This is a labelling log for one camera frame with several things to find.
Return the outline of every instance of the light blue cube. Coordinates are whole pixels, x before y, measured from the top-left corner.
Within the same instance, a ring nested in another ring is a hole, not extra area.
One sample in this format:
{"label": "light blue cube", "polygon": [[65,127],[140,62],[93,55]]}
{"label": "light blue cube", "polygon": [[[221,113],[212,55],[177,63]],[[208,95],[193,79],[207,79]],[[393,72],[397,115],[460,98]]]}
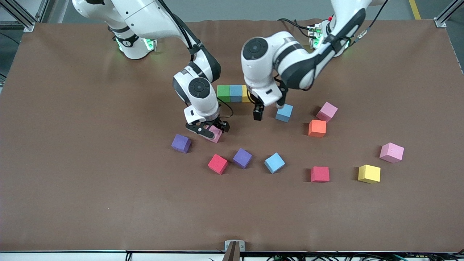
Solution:
{"label": "light blue cube", "polygon": [[242,86],[231,85],[231,102],[242,102]]}
{"label": "light blue cube", "polygon": [[292,105],[284,104],[282,109],[277,110],[276,119],[288,122],[290,120],[292,110],[293,110]]}
{"label": "light blue cube", "polygon": [[274,174],[274,172],[278,171],[281,167],[285,165],[284,160],[279,156],[276,152],[274,155],[270,156],[268,159],[264,161],[264,164],[269,169],[269,171]]}

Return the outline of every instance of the pink cube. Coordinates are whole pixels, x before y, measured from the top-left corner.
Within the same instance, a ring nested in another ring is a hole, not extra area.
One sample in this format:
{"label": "pink cube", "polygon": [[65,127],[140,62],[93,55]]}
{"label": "pink cube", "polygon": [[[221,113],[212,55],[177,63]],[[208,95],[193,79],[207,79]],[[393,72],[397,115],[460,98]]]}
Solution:
{"label": "pink cube", "polygon": [[335,113],[337,112],[338,108],[333,106],[332,104],[326,102],[324,106],[322,106],[321,110],[318,112],[316,117],[320,120],[329,122]]}
{"label": "pink cube", "polygon": [[403,159],[403,152],[405,148],[393,143],[387,143],[382,146],[380,158],[391,163],[400,162]]}
{"label": "pink cube", "polygon": [[214,133],[214,138],[208,139],[208,138],[205,137],[205,139],[210,140],[210,141],[212,141],[214,143],[218,143],[219,138],[222,135],[222,131],[220,129],[214,127],[214,126],[211,126],[211,128],[209,128],[209,131]]}
{"label": "pink cube", "polygon": [[329,182],[329,167],[313,167],[311,169],[311,182]]}

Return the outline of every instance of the green cube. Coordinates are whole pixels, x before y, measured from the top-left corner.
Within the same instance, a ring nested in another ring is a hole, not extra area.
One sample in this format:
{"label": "green cube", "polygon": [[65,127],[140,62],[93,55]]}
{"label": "green cube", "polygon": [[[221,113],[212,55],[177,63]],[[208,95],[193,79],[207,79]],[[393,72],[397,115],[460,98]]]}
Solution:
{"label": "green cube", "polygon": [[224,102],[231,101],[230,85],[218,85],[217,96]]}

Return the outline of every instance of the foam cube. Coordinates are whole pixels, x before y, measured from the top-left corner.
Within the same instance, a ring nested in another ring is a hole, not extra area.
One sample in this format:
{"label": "foam cube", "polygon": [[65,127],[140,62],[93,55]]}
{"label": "foam cube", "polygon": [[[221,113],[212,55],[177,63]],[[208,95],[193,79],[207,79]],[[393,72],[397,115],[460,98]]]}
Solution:
{"label": "foam cube", "polygon": [[212,169],[214,172],[222,175],[222,172],[226,169],[228,162],[223,157],[219,156],[218,154],[214,154],[211,161],[208,163],[208,167]]}
{"label": "foam cube", "polygon": [[179,134],[176,134],[175,137],[174,137],[174,141],[171,144],[171,147],[173,147],[173,149],[175,149],[177,151],[187,153],[188,148],[190,148],[191,143],[192,143],[192,141],[189,138],[187,138],[185,136],[182,136],[182,135],[179,135]]}
{"label": "foam cube", "polygon": [[234,162],[240,166],[242,169],[245,169],[248,163],[250,163],[251,160],[251,154],[247,152],[246,150],[240,148],[233,157]]}
{"label": "foam cube", "polygon": [[242,102],[243,103],[250,103],[250,99],[248,98],[248,91],[246,89],[246,85],[242,85]]}
{"label": "foam cube", "polygon": [[242,85],[231,85],[230,86],[231,102],[242,101]]}
{"label": "foam cube", "polygon": [[313,167],[311,169],[311,182],[329,182],[329,167]]}
{"label": "foam cube", "polygon": [[380,151],[380,158],[391,163],[400,162],[403,159],[403,152],[405,148],[393,143],[387,143],[382,146]]}
{"label": "foam cube", "polygon": [[326,132],[326,122],[320,120],[312,120],[309,123],[308,135],[312,137],[324,137]]}
{"label": "foam cube", "polygon": [[264,164],[269,169],[271,174],[274,174],[278,171],[281,167],[285,165],[284,160],[280,157],[280,155],[276,152],[274,155],[270,156],[264,161]]}
{"label": "foam cube", "polygon": [[358,180],[371,184],[380,182],[380,168],[371,165],[359,167]]}
{"label": "foam cube", "polygon": [[218,85],[217,97],[228,103],[231,101],[230,85]]}
{"label": "foam cube", "polygon": [[329,122],[335,113],[337,112],[338,108],[333,106],[332,104],[326,102],[324,106],[322,106],[321,110],[318,112],[316,117],[320,120]]}
{"label": "foam cube", "polygon": [[212,139],[209,139],[209,138],[207,138],[207,137],[204,137],[204,138],[207,139],[207,140],[209,140],[209,141],[212,141],[212,142],[214,142],[214,143],[218,143],[219,138],[220,138],[221,135],[222,135],[222,130],[216,128],[215,126],[211,126],[211,128],[209,128],[209,131],[212,132],[212,133],[214,133],[214,138],[212,138]]}
{"label": "foam cube", "polygon": [[284,104],[284,106],[281,109],[277,110],[276,119],[288,122],[290,120],[292,110],[292,105]]}

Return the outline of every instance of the orange cube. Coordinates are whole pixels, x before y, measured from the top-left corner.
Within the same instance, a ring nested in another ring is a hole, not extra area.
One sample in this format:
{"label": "orange cube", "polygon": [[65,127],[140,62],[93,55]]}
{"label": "orange cube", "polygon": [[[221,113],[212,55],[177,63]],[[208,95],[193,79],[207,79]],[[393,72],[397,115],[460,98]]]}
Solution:
{"label": "orange cube", "polygon": [[325,135],[325,121],[320,121],[320,120],[312,120],[309,123],[309,136],[312,137],[324,137]]}

